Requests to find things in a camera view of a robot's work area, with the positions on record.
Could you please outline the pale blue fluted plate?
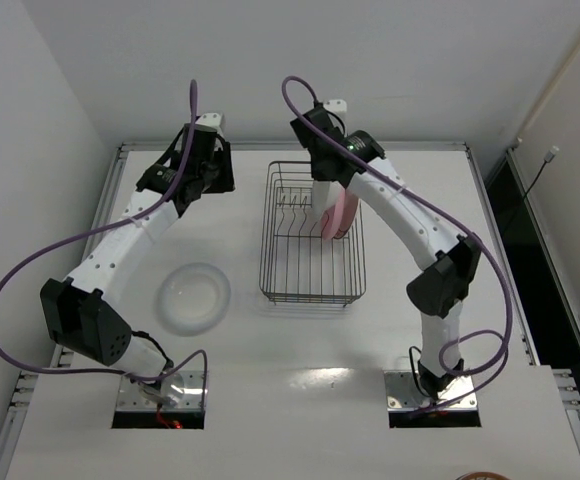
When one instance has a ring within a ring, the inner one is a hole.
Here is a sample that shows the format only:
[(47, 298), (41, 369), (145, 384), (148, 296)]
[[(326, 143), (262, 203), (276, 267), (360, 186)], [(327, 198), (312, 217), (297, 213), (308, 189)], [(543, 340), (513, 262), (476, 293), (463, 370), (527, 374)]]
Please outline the pale blue fluted plate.
[(338, 182), (314, 180), (311, 187), (311, 208), (315, 220), (320, 220), (328, 209), (334, 207), (344, 192)]

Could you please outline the white deep plate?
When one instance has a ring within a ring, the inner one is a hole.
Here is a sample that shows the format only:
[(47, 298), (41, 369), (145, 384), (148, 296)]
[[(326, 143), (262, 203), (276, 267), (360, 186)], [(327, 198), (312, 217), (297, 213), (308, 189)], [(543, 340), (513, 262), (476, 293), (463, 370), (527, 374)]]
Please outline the white deep plate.
[(225, 318), (230, 299), (230, 282), (222, 270), (202, 262), (186, 264), (161, 283), (155, 300), (156, 318), (170, 334), (198, 336)]

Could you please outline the pink plate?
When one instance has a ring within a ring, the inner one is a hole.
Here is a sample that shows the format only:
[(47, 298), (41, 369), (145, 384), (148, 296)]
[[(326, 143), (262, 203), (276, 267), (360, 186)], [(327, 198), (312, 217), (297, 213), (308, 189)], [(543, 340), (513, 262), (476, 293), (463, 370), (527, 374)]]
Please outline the pink plate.
[(329, 241), (336, 239), (335, 235), (341, 222), (344, 207), (347, 203), (353, 202), (355, 200), (359, 202), (357, 196), (344, 191), (341, 194), (339, 202), (334, 207), (331, 207), (326, 211), (326, 213), (321, 218), (321, 238), (323, 240)]

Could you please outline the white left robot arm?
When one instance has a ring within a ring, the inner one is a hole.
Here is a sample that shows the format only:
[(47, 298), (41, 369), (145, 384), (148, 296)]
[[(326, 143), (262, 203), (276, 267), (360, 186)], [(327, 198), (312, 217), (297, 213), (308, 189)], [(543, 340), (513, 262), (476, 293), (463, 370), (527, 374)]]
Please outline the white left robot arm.
[(163, 399), (173, 366), (145, 333), (118, 313), (125, 285), (159, 238), (204, 194), (234, 190), (230, 145), (219, 113), (187, 124), (136, 184), (122, 226), (107, 233), (63, 281), (48, 280), (40, 292), (50, 338), (57, 344), (138, 383)]

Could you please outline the green rimmed printed plate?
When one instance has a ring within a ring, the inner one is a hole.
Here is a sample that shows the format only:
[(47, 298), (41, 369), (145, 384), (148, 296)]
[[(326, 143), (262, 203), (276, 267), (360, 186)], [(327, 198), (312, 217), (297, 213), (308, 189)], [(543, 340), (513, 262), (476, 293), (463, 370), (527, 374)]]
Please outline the green rimmed printed plate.
[(339, 224), (339, 228), (338, 228), (337, 233), (335, 235), (336, 239), (343, 238), (347, 234), (347, 232), (350, 230), (350, 228), (352, 227), (352, 225), (355, 221), (355, 218), (356, 218), (358, 205), (359, 205), (359, 202), (357, 200), (355, 200), (353, 202), (349, 202), (345, 205), (344, 210), (343, 210), (343, 215), (341, 218), (341, 222)]

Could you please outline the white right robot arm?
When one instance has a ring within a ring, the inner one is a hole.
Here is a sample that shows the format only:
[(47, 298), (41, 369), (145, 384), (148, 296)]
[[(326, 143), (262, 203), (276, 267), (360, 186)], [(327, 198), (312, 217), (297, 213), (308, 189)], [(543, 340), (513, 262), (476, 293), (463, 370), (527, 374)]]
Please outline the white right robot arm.
[(312, 178), (337, 183), (369, 205), (420, 269), (406, 293), (421, 314), (419, 385), (436, 400), (464, 369), (457, 345), (460, 315), (480, 259), (479, 247), (406, 196), (405, 183), (367, 132), (345, 137), (321, 104), (290, 125), (309, 152)]

